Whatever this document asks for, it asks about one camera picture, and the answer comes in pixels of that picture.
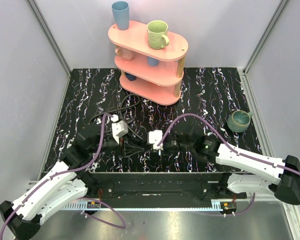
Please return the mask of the pink three-tier shelf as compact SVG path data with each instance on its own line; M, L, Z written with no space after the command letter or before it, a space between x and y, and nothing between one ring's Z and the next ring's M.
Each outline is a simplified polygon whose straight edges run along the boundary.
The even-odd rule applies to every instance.
M114 62L121 70L121 86L136 95L159 105L175 104L181 97L181 84L184 75L187 40L173 32L167 32L170 44L160 50L148 45L148 31L144 23L130 21L127 30L119 30L113 24L108 30L108 37L116 47L123 47L135 52L131 61L115 56ZM149 66L147 57L159 60L157 66ZM136 76L129 81L125 73Z

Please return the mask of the teal ceramic cup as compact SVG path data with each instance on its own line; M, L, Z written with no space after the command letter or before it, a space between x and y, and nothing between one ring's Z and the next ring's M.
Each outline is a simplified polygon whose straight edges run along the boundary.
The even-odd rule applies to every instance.
M243 133L251 123L252 112L234 111L227 119L228 128L234 133Z

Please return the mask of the dark blue cup lower shelf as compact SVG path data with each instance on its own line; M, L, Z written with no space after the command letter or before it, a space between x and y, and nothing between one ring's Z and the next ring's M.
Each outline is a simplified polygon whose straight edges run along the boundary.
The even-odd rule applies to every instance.
M130 74L130 73L125 73L125 77L129 80L129 81L135 81L137 79L136 76Z

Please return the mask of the blue cup middle shelf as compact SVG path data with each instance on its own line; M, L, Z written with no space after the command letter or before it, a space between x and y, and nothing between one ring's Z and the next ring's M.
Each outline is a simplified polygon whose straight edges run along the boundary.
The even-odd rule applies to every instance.
M146 59L147 59L147 64L151 67L156 67L159 65L159 60L156 58L148 56Z

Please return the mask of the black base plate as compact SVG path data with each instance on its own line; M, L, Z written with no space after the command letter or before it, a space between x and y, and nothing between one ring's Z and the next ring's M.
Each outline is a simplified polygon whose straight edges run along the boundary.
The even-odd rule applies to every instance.
M246 193L232 193L226 183L230 173L219 172L96 172L90 197L112 208L204 208L212 200L246 199Z

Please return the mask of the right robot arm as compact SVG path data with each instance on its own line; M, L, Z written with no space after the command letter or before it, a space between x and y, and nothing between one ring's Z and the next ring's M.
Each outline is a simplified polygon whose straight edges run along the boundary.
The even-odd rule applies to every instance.
M217 185L222 198L251 192L273 195L284 203L300 205L300 160L295 156L265 156L207 135L166 133L161 137L154 143L160 151L186 150L203 163L214 162L243 170L243 173L226 174L225 180Z

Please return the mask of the green mug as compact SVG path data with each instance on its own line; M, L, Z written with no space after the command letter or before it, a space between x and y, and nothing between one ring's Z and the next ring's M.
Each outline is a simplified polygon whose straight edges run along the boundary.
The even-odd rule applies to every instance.
M168 24L162 20L153 20L147 24L148 46L154 50L161 50L170 43Z

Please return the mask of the pink mug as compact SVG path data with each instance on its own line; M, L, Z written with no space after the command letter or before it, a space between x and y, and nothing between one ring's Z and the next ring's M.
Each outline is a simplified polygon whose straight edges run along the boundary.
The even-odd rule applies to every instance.
M125 61L131 61L135 58L135 52L124 47L117 46L115 53L118 57L122 57Z

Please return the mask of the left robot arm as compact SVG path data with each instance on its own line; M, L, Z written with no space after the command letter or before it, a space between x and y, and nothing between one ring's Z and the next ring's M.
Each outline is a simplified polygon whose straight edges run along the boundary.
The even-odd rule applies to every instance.
M48 218L70 202L89 198L97 205L95 198L103 195L104 186L88 168L99 153L111 150L125 156L145 149L145 140L134 137L125 122L113 123L111 128L111 133L106 133L103 126L88 125L45 177L16 200L3 201L2 229L9 228L18 240L30 240Z

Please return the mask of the blue plastic tumbler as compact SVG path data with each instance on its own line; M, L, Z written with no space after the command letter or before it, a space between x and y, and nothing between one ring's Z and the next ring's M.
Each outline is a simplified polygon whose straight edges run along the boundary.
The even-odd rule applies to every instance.
M125 31L130 25L129 4L125 1L114 2L111 6L115 24L119 30Z

